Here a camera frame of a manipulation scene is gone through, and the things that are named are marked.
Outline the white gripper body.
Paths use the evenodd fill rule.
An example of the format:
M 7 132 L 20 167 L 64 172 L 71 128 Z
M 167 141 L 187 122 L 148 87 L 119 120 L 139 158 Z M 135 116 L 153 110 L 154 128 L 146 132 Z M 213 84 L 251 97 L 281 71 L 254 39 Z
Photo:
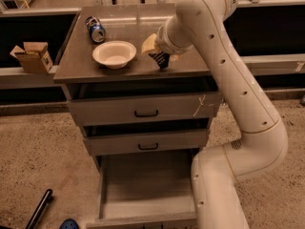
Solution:
M 166 26 L 163 25 L 159 28 L 154 39 L 154 51 L 155 52 L 164 52 L 169 55 L 180 55 L 185 52 L 188 52 L 193 45 L 189 46 L 176 46 L 168 36 L 166 31 Z

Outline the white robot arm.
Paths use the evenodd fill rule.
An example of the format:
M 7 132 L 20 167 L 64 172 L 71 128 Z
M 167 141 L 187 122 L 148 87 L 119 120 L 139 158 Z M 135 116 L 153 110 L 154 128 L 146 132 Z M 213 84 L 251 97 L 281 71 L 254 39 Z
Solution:
M 236 52 L 223 22 L 238 0 L 180 0 L 175 15 L 142 44 L 161 68 L 195 48 L 234 116 L 241 138 L 200 151 L 192 162 L 198 229 L 249 229 L 234 184 L 274 169 L 288 151 L 277 109 Z

